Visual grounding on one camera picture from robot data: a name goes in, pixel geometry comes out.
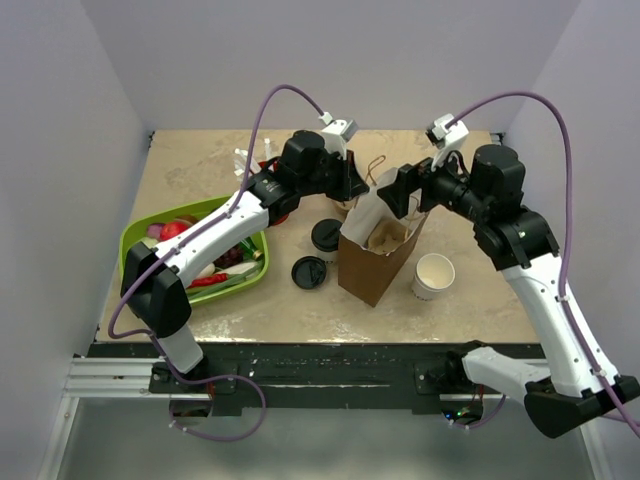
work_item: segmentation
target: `marble table surface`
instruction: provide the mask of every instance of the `marble table surface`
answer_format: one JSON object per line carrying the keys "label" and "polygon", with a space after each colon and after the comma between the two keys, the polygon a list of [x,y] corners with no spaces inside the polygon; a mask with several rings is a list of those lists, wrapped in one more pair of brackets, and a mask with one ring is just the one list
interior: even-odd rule
{"label": "marble table surface", "polygon": [[[291,131],[264,130],[279,151]],[[247,130],[156,132],[131,219],[185,203],[231,194],[239,183],[232,172],[233,150],[247,148]],[[490,143],[487,132],[472,132],[461,149],[470,166],[475,149]],[[386,168],[433,154],[422,131],[363,130],[349,144],[359,170],[380,154]],[[416,248],[375,308],[338,286],[337,265],[329,266],[321,288],[304,291],[291,280],[291,267],[314,253],[313,225],[337,217],[330,200],[304,198],[283,224],[266,231],[271,266],[263,280],[241,294],[195,307],[189,325],[199,341],[263,342],[536,342],[524,309],[502,275],[477,247],[472,225],[442,207],[429,216]],[[410,285],[417,260],[437,252],[456,269],[453,286],[442,298],[420,301]],[[113,341],[106,325],[118,300],[120,280],[114,275],[97,341]],[[128,308],[116,330],[143,326]],[[147,341],[134,336],[128,341]]]}

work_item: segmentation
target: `green plastic container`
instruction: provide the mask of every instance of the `green plastic container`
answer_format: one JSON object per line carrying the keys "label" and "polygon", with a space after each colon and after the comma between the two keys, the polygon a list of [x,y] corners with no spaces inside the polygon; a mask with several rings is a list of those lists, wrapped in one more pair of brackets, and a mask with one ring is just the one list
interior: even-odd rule
{"label": "green plastic container", "polygon": [[[147,227],[150,224],[168,223],[172,220],[175,220],[175,218],[179,215],[193,215],[198,220],[202,220],[213,210],[224,205],[224,202],[226,202],[228,199],[229,196],[225,196],[212,198],[210,200],[205,200],[204,202],[190,203],[188,205],[172,208],[171,210],[156,213],[155,215],[141,218],[140,220],[133,222],[131,225],[125,228],[124,232],[122,232],[122,235],[120,236],[120,280],[122,280],[122,276],[124,274],[124,262],[127,256],[127,252],[135,243],[139,242],[145,236],[145,233],[147,233]],[[264,274],[267,273],[267,268],[269,268],[269,248],[267,247],[267,237],[265,236],[264,232],[260,232],[252,235],[251,239],[256,244],[256,247],[264,252],[264,265],[262,267],[262,270],[253,278],[250,278],[249,280],[239,285],[225,288],[220,292],[215,292],[204,297],[190,299],[189,303],[191,304],[191,306],[195,307],[196,305],[201,305],[203,303],[211,302],[212,300],[239,293],[249,287],[254,286],[260,280],[262,280]]]}

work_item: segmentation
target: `black cup lid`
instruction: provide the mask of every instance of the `black cup lid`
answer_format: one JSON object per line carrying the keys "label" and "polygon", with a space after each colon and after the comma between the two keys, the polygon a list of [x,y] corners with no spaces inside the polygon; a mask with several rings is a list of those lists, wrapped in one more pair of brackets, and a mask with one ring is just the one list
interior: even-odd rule
{"label": "black cup lid", "polygon": [[318,257],[302,257],[293,264],[291,278],[300,288],[311,290],[327,278],[327,265]]}
{"label": "black cup lid", "polygon": [[322,252],[335,252],[340,240],[342,222],[335,218],[321,220],[311,230],[313,246]]}

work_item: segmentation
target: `white wall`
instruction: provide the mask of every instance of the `white wall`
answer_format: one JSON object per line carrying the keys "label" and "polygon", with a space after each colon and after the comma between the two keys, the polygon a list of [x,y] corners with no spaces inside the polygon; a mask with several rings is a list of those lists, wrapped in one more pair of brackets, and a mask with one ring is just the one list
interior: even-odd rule
{"label": "white wall", "polygon": [[[579,3],[82,1],[133,106],[157,128],[249,128],[282,82],[366,128],[422,128],[491,93],[530,88]],[[265,125],[316,126],[283,97]],[[518,106],[471,125],[504,131]]]}
{"label": "white wall", "polygon": [[[560,108],[574,149],[571,284],[619,370],[640,377],[638,18],[638,2],[583,0],[534,89]],[[552,117],[527,102],[506,140],[527,166],[526,204],[563,238],[564,158]],[[640,416],[640,401],[632,406]],[[602,430],[615,478],[637,478],[639,441],[624,425]]]}
{"label": "white wall", "polygon": [[0,15],[0,471],[35,478],[96,328],[146,150],[77,0]]}

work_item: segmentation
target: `white cup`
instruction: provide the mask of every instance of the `white cup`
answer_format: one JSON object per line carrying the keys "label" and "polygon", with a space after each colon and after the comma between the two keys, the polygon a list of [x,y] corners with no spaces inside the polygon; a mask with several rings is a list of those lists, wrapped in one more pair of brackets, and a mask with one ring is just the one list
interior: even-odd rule
{"label": "white cup", "polygon": [[451,286],[456,270],[451,261],[439,253],[429,253],[418,260],[411,290],[420,300],[433,300]]}

